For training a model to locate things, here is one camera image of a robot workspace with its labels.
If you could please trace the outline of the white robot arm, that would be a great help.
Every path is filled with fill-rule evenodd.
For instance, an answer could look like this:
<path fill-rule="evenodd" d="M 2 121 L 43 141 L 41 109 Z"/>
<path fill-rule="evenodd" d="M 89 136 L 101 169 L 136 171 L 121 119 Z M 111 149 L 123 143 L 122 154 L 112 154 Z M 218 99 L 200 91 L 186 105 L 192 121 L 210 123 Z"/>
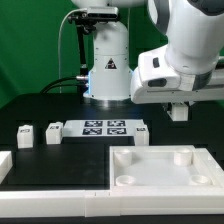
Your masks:
<path fill-rule="evenodd" d="M 96 23 L 94 65 L 84 97 L 136 104 L 224 100 L 224 0 L 71 0 Z M 145 5 L 134 30 L 130 72 L 120 8 Z"/>

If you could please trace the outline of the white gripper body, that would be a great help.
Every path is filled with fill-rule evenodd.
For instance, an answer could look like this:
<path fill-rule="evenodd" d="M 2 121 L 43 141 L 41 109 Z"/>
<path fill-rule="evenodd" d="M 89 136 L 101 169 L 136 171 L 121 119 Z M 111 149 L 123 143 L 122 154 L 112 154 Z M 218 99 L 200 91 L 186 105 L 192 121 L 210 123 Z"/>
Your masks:
<path fill-rule="evenodd" d="M 212 75 L 177 73 L 165 58 L 166 47 L 141 53 L 130 91 L 135 104 L 224 100 L 224 69 Z"/>

